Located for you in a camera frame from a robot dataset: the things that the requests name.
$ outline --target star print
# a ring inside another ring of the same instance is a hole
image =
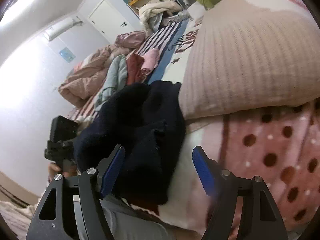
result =
[[[181,58],[180,58],[180,57],[178,57],[177,59],[174,59],[171,63],[172,63],[172,64],[174,64],[174,63],[178,62],[178,61],[179,61],[179,59],[181,59]]]

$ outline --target black garment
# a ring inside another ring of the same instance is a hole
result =
[[[167,202],[167,189],[186,133],[179,108],[180,83],[135,83],[117,92],[74,144],[81,172],[96,167],[117,144],[125,162],[114,194],[149,203]]]

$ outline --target blue gripper pad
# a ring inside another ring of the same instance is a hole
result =
[[[201,180],[205,193],[214,196],[214,177],[209,168],[211,161],[201,146],[196,146],[192,151],[192,161]]]
[[[124,147],[120,147],[102,177],[100,194],[103,198],[110,194],[124,162]]]

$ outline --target gray pants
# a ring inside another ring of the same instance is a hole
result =
[[[170,229],[142,218],[133,209],[108,195],[101,200],[103,213],[115,240],[174,240]],[[80,240],[88,240],[84,228],[80,202],[74,201],[76,223]]]

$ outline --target human hand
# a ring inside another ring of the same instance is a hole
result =
[[[49,181],[53,180],[54,176],[57,175],[61,171],[60,167],[55,163],[50,163],[48,165],[49,172]],[[62,173],[65,178],[76,176],[77,175],[77,166],[73,165],[70,167],[69,171],[65,171]]]

